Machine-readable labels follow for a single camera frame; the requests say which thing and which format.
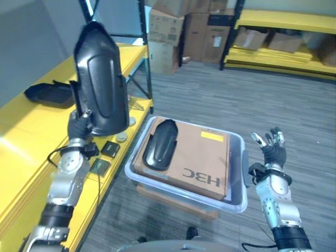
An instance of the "yellow metal shelving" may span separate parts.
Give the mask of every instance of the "yellow metal shelving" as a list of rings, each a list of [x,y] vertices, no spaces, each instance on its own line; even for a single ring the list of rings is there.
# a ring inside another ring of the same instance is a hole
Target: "yellow metal shelving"
[[[304,13],[244,9],[235,29],[241,25],[336,34],[336,17]],[[335,79],[336,74],[336,68],[323,65],[307,48],[290,54],[266,47],[258,51],[247,51],[233,46],[225,57],[224,63],[227,67],[268,70],[327,79]]]
[[[143,58],[147,58],[147,46],[118,44],[122,74],[128,77]],[[35,83],[58,80],[68,83],[77,80],[72,57]],[[128,139],[121,143],[118,155],[100,158],[111,163],[106,175],[101,178],[100,199],[112,181],[128,147],[153,106],[151,99],[133,98],[144,109],[130,107],[130,116],[136,125],[127,129]],[[50,175],[55,170],[46,162],[47,155],[67,143],[69,109],[57,109],[30,102],[23,93],[0,108],[0,252],[17,251],[33,226],[38,222],[46,202],[51,183]],[[95,138],[99,149],[114,136]],[[75,251],[96,210],[98,182],[95,174],[89,174],[83,192],[70,222],[70,235],[65,245]]]
[[[305,13],[245,9],[236,24],[236,29],[240,25],[336,34],[336,17]]]

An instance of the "wall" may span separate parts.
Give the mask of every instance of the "wall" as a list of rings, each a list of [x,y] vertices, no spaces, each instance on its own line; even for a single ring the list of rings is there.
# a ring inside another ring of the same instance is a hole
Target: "wall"
[[[79,33],[85,25],[78,0],[43,0],[43,4],[62,41],[67,57],[72,55]]]
[[[65,59],[41,1],[0,2],[0,107]]]
[[[102,22],[109,33],[141,34],[138,1],[101,0],[96,20]],[[113,38],[121,43],[133,43],[134,38]]]

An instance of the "shoe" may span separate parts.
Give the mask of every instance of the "shoe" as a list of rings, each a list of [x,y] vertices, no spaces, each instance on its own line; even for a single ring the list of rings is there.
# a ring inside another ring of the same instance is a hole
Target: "shoe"
[[[188,230],[187,230],[186,239],[191,240],[195,236],[198,236],[198,231],[197,231],[196,227],[189,227]]]
[[[145,242],[147,242],[147,239],[143,236],[140,236],[137,241],[138,241],[138,243],[145,243]]]

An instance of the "clear plastic bin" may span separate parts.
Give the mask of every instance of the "clear plastic bin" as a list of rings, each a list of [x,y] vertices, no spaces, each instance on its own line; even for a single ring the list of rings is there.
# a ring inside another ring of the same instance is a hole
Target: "clear plastic bin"
[[[138,142],[132,152],[130,158],[125,165],[125,174],[130,179],[143,184],[146,188],[160,192],[161,194],[168,195],[179,201],[188,202],[189,204],[201,207],[208,211],[220,209],[230,213],[242,213],[247,207],[247,190],[246,178],[248,178],[248,153],[245,150],[245,142],[243,138],[233,132],[205,127],[197,124],[187,123],[191,125],[208,128],[211,130],[218,130],[230,134],[230,170],[229,170],[229,183],[228,193],[221,201],[209,198],[194,192],[190,192],[173,185],[165,184],[164,182],[154,180],[149,177],[137,174],[134,172],[132,165],[133,160],[139,151],[139,148],[150,129],[151,124],[157,117],[152,117],[148,120],[143,132],[140,135]]]

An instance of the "yellow label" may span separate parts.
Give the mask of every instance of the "yellow label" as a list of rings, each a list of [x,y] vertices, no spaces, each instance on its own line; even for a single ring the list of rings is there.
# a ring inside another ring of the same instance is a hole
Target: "yellow label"
[[[219,141],[219,142],[224,141],[224,137],[222,135],[216,135],[216,134],[212,134],[212,133],[205,132],[205,131],[201,132],[201,137],[209,138],[209,139],[216,140],[216,141]]]

